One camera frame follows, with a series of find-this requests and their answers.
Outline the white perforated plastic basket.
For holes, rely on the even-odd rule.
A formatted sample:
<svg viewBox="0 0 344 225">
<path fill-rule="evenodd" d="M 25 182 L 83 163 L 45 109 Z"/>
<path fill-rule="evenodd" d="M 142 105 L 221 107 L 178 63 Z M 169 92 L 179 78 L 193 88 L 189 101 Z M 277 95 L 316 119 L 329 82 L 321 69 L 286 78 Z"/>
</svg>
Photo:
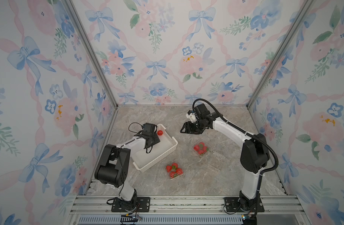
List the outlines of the white perforated plastic basket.
<svg viewBox="0 0 344 225">
<path fill-rule="evenodd" d="M 140 172 L 147 171 L 177 148 L 178 141 L 166 131 L 166 127 L 163 124 L 158 124 L 157 127 L 158 131 L 161 130 L 163 132 L 159 136 L 160 142 L 152 146 L 149 154 L 146 153 L 146 150 L 140 150 L 131 157 L 133 165 Z"/>
</svg>

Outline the clear plastic clamshell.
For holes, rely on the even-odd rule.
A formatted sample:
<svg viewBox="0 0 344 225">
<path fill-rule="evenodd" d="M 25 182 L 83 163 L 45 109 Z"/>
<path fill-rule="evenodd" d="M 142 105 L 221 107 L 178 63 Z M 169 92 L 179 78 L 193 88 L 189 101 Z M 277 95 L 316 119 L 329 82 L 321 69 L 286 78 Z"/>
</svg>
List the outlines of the clear plastic clamshell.
<svg viewBox="0 0 344 225">
<path fill-rule="evenodd" d="M 222 154 L 220 154 L 220 153 L 218 153 L 218 152 L 213 152 L 212 153 L 212 155 L 213 155 L 213 157 L 215 157 L 217 160 L 219 160 L 219 161 L 224 161 L 224 160 L 226 160 L 226 157 L 224 156 L 224 155 L 222 155 Z"/>
<path fill-rule="evenodd" d="M 197 143 L 196 145 L 199 145 L 199 143 Z M 195 146 L 195 145 L 194 145 Z M 205 144 L 205 146 L 207 146 L 206 144 Z M 207 146 L 208 147 L 208 146 Z M 193 150 L 194 150 L 194 148 L 193 148 Z M 203 147 L 200 147 L 200 150 L 203 150 Z M 195 150 L 194 150 L 195 151 Z M 198 151 L 195 151 L 197 154 L 198 154 Z M 205 152 L 204 154 L 206 154 L 206 153 L 208 153 L 209 152 L 209 147 L 208 147 L 208 151 L 207 152 Z"/>
</svg>

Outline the clear plastic clamshell container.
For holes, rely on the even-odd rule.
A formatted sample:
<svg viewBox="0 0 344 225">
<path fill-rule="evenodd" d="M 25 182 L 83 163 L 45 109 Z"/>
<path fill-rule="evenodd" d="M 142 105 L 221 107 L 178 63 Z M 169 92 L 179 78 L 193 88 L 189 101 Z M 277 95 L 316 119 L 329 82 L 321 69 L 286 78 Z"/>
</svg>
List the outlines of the clear plastic clamshell container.
<svg viewBox="0 0 344 225">
<path fill-rule="evenodd" d="M 173 163 L 172 163 L 172 164 L 173 164 Z M 167 166 L 172 166 L 172 164 L 167 165 Z M 179 165 L 178 165 L 178 168 L 180 168 Z M 182 168 L 181 168 L 181 169 L 182 169 Z M 167 170 L 166 170 L 166 172 L 167 172 Z M 171 172 L 176 172 L 176 169 L 172 169 Z M 168 173 L 168 175 L 170 174 L 170 172 L 167 172 L 167 173 Z M 184 174 L 184 171 L 183 171 L 183 174 Z M 183 174 L 182 174 L 182 175 L 183 175 Z M 177 174 L 176 174 L 176 176 L 175 176 L 174 178 L 177 178 L 177 177 L 179 177 L 179 176 L 181 176 L 181 175 L 177 175 Z M 170 178 L 170 175 L 169 175 L 169 178 Z M 172 179 L 174 179 L 174 178 L 172 178 Z M 170 178 L 170 179 L 171 179 L 171 178 Z"/>
</svg>

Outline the strawberry front with stem down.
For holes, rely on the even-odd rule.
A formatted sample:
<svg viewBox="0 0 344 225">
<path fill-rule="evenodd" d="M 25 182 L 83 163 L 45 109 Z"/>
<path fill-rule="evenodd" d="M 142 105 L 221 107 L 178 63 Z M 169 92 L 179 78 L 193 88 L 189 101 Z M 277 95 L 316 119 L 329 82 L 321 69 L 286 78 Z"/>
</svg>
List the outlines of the strawberry front with stem down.
<svg viewBox="0 0 344 225">
<path fill-rule="evenodd" d="M 174 178 L 175 176 L 176 176 L 176 172 L 170 172 L 170 178 L 172 179 L 172 178 Z"/>
</svg>

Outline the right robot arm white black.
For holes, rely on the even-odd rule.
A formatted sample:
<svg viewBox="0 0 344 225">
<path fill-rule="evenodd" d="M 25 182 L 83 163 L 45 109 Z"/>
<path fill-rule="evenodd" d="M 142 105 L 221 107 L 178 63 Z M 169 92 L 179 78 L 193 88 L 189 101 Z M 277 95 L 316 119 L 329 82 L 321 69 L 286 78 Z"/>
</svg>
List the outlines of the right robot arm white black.
<svg viewBox="0 0 344 225">
<path fill-rule="evenodd" d="M 260 206 L 260 188 L 266 172 L 278 167 L 278 157 L 267 145 L 262 134 L 249 133 L 216 113 L 197 116 L 193 111 L 186 114 L 189 119 L 181 133 L 200 135 L 211 128 L 234 141 L 241 148 L 240 163 L 243 166 L 244 182 L 239 193 L 239 207 L 243 211 L 256 210 Z"/>
</svg>

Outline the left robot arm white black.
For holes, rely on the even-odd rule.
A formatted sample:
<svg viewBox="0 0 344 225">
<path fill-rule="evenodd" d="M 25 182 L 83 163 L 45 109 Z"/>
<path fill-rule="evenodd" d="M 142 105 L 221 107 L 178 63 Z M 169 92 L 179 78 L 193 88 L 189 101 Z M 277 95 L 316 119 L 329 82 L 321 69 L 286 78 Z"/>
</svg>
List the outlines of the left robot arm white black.
<svg viewBox="0 0 344 225">
<path fill-rule="evenodd" d="M 131 202 L 136 198 L 136 190 L 126 181 L 130 157 L 141 150 L 152 149 L 160 139 L 157 133 L 138 134 L 122 144 L 108 144 L 104 147 L 94 178 L 102 184 L 111 185 L 118 189 L 118 198 Z"/>
</svg>

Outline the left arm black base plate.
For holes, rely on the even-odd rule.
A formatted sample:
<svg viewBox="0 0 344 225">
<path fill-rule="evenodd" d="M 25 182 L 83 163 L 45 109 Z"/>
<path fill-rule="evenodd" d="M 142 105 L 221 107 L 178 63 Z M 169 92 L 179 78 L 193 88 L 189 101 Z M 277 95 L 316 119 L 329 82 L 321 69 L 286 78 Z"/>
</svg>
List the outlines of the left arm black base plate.
<svg viewBox="0 0 344 225">
<path fill-rule="evenodd" d="M 150 197 L 137 197 L 126 202 L 117 197 L 108 199 L 107 205 L 111 206 L 111 212 L 133 213 L 133 212 L 149 212 Z"/>
</svg>

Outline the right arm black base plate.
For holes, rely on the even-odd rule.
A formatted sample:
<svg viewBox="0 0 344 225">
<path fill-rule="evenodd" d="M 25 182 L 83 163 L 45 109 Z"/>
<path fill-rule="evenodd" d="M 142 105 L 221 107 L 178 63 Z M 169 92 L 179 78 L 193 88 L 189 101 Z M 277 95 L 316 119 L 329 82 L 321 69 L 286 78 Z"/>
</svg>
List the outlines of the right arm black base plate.
<svg viewBox="0 0 344 225">
<path fill-rule="evenodd" d="M 227 213 L 265 212 L 260 196 L 249 200 L 244 197 L 224 197 L 224 210 Z"/>
</svg>

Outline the aluminium mounting rail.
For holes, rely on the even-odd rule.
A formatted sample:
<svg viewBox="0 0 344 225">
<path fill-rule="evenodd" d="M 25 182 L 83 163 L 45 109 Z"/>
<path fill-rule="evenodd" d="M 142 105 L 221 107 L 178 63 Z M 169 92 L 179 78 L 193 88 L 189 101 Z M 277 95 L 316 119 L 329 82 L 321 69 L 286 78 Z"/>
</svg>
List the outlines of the aluminium mounting rail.
<svg viewBox="0 0 344 225">
<path fill-rule="evenodd" d="M 228 212 L 222 196 L 152 196 L 149 211 L 112 212 L 109 196 L 77 197 L 66 225 L 247 225 L 243 212 Z M 309 225 L 296 196 L 262 196 L 257 225 Z"/>
</svg>

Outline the right aluminium corner post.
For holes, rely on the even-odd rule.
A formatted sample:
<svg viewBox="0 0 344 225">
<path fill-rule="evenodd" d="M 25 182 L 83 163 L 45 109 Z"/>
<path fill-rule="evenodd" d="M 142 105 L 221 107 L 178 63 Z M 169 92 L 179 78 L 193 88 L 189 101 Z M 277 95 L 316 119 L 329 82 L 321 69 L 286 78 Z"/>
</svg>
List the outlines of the right aluminium corner post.
<svg viewBox="0 0 344 225">
<path fill-rule="evenodd" d="M 253 94 L 246 104 L 247 109 L 249 110 L 253 104 L 257 101 L 258 95 L 263 89 L 265 83 L 268 81 L 269 76 L 272 74 L 283 54 L 287 51 L 289 45 L 291 44 L 292 39 L 297 34 L 298 29 L 306 19 L 313 6 L 315 1 L 307 0 L 302 1 L 302 6 L 295 16 L 294 22 L 292 22 L 289 30 L 286 32 L 284 39 L 282 40 L 280 46 L 276 50 L 275 56 L 272 58 L 271 64 L 267 67 L 265 73 L 263 74 L 261 80 L 258 82 L 256 89 L 253 91 Z"/>
</svg>

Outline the aluminium corner post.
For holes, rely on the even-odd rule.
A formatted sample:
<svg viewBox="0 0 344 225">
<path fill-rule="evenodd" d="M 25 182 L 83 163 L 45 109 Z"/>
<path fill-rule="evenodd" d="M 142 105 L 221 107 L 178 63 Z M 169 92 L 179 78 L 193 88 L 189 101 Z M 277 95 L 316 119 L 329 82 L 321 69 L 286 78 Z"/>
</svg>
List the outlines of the aluminium corner post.
<svg viewBox="0 0 344 225">
<path fill-rule="evenodd" d="M 97 75 L 102 82 L 102 86 L 105 89 L 109 100 L 112 102 L 113 109 L 117 110 L 118 104 L 116 103 L 116 100 L 113 96 L 112 90 L 109 87 L 108 81 L 107 81 L 107 79 L 106 79 L 106 77 L 102 71 L 102 68 L 98 62 L 97 56 L 96 56 L 94 49 L 93 49 L 93 47 L 92 47 L 92 45 L 88 39 L 88 35 L 87 35 L 86 30 L 85 30 L 85 28 L 81 22 L 81 19 L 80 19 L 79 15 L 75 9 L 73 1 L 62 0 L 62 4 L 66 8 L 68 15 L 71 17 L 72 23 L 75 26 L 77 33 L 81 38 L 82 44 L 83 44 L 83 46 L 87 52 L 87 56 L 91 60 L 92 65 L 95 68 Z"/>
<path fill-rule="evenodd" d="M 263 74 L 261 80 L 258 82 L 256 89 L 253 91 L 253 94 L 246 104 L 247 109 L 249 110 L 253 104 L 257 101 L 258 95 L 263 89 L 265 83 L 268 81 L 269 76 L 272 74 L 283 54 L 287 51 L 289 45 L 291 44 L 292 39 L 297 34 L 298 29 L 306 19 L 313 6 L 315 1 L 307 0 L 302 1 L 302 6 L 295 16 L 294 22 L 292 22 L 289 30 L 286 32 L 284 39 L 282 40 L 280 46 L 276 50 L 275 56 L 272 58 L 271 64 L 267 67 L 265 73 Z"/>
</svg>

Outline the left aluminium corner post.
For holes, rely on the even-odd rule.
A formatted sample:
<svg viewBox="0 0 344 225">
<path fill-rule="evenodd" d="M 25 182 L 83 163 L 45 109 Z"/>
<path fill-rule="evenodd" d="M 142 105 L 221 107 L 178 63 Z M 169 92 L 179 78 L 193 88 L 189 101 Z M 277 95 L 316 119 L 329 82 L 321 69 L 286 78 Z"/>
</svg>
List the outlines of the left aluminium corner post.
<svg viewBox="0 0 344 225">
<path fill-rule="evenodd" d="M 107 79 L 106 79 L 106 77 L 102 71 L 102 68 L 98 62 L 97 56 L 96 56 L 94 49 L 93 49 L 93 47 L 92 47 L 92 45 L 88 39 L 88 35 L 87 35 L 86 30 L 85 30 L 85 28 L 81 22 L 81 19 L 80 19 L 79 15 L 75 9 L 73 1 L 62 0 L 62 4 L 66 8 L 68 15 L 71 17 L 72 23 L 75 26 L 77 33 L 81 38 L 82 44 L 83 44 L 83 46 L 87 52 L 87 56 L 91 60 L 92 65 L 95 68 L 97 75 L 102 82 L 102 86 L 105 89 L 109 100 L 112 102 L 113 109 L 117 110 L 118 104 L 116 103 L 116 100 L 113 96 L 112 90 L 109 87 L 108 81 L 107 81 Z"/>
</svg>

